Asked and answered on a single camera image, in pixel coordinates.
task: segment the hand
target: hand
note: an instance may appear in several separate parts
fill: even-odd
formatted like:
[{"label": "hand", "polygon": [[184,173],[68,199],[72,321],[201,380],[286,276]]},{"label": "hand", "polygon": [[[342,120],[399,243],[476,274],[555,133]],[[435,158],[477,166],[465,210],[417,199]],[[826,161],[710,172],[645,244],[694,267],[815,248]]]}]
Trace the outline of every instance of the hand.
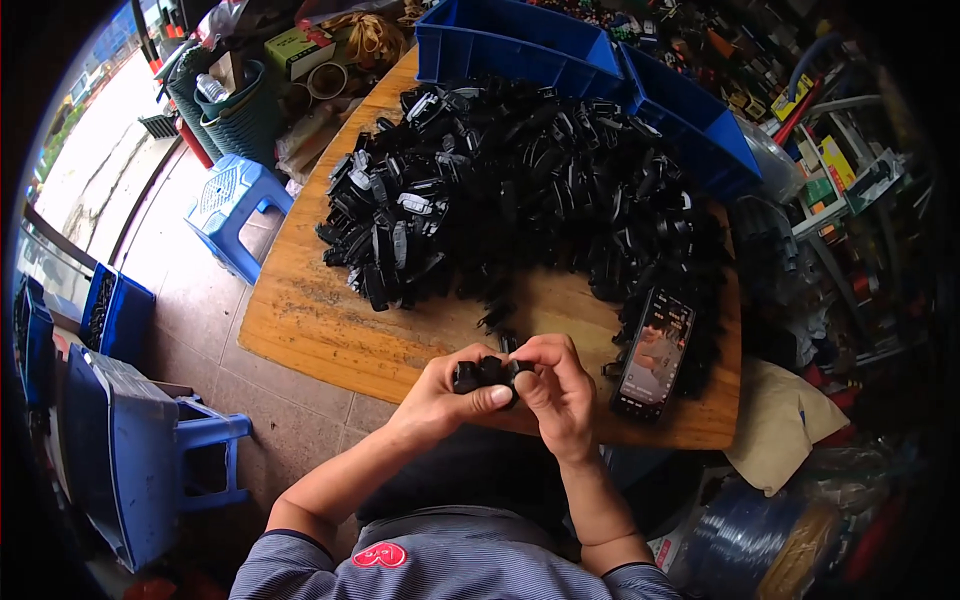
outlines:
[{"label": "hand", "polygon": [[577,356],[570,336],[538,335],[510,355],[533,362],[535,372],[516,376],[514,387],[540,422],[543,443],[561,463],[594,460],[593,399],[596,385]]},{"label": "hand", "polygon": [[453,433],[464,421],[505,406],[514,396],[505,385],[478,388],[469,394],[453,393],[457,363],[477,362],[491,355],[501,361],[507,357],[483,344],[474,344],[431,360],[386,427],[416,450],[424,451]]}]

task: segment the plastic water bottle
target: plastic water bottle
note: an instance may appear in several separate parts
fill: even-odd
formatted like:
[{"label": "plastic water bottle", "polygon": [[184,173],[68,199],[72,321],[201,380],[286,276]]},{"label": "plastic water bottle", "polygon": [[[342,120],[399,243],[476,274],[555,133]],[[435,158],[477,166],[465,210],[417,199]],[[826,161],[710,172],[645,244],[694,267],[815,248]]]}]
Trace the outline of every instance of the plastic water bottle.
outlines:
[{"label": "plastic water bottle", "polygon": [[200,93],[206,96],[206,99],[210,102],[223,102],[230,96],[230,92],[226,91],[220,82],[213,79],[208,73],[201,73],[197,76],[197,87],[200,89]]}]

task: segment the tiled floor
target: tiled floor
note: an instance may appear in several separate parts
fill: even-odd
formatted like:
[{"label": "tiled floor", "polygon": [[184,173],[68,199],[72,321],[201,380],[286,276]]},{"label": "tiled floor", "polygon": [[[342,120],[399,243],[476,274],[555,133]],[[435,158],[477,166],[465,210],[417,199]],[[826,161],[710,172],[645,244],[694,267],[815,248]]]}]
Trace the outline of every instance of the tiled floor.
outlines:
[{"label": "tiled floor", "polygon": [[[236,344],[251,286],[220,267],[182,220],[205,170],[185,145],[172,156],[141,207],[121,251],[121,272],[156,293],[148,376],[189,385],[224,413],[244,413],[253,435],[241,440],[240,485],[253,503],[190,516],[185,550],[222,580],[263,531],[274,500],[307,471],[362,440],[393,414],[388,402],[356,395]],[[261,262],[281,222],[279,212],[254,213],[241,239]],[[350,523],[337,553],[351,546]]]}]

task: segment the red heart logo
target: red heart logo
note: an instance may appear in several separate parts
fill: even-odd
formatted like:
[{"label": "red heart logo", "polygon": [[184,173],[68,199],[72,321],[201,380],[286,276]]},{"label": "red heart logo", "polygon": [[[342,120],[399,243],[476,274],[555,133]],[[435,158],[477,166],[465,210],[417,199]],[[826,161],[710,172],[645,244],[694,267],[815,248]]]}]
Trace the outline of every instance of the red heart logo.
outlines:
[{"label": "red heart logo", "polygon": [[354,554],[352,562],[356,566],[365,568],[375,564],[387,568],[397,568],[407,562],[407,551],[395,543],[381,541]]}]

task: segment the wooden table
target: wooden table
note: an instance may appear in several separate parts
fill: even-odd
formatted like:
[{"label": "wooden table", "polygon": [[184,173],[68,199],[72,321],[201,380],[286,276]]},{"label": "wooden table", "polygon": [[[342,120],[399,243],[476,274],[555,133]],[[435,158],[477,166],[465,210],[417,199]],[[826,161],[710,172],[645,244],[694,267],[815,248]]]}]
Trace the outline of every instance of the wooden table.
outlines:
[{"label": "wooden table", "polygon": [[[239,344],[254,354],[322,381],[400,403],[434,356],[473,342],[496,347],[476,328],[483,307],[449,298],[419,303],[416,310],[375,313],[370,303],[344,284],[346,269],[325,266],[327,245],[314,226],[326,217],[324,194],[333,165],[352,152],[357,134],[375,132],[374,121],[401,117],[398,94],[415,86],[418,52],[414,48],[384,77],[333,139],[303,187],[271,247],[250,306],[240,327]],[[716,206],[726,224],[726,212]],[[611,336],[619,330],[615,306],[597,300],[583,275],[534,271],[516,289],[517,330],[530,335],[564,332],[573,338],[581,360],[597,383],[598,437],[601,443],[676,448],[724,448],[731,444],[740,395],[740,304],[736,273],[727,273],[719,340],[722,358],[700,399],[674,399],[656,427],[642,426],[610,413],[607,402],[615,383],[600,366],[617,353]],[[536,434],[533,414],[520,403],[486,424]]]}]

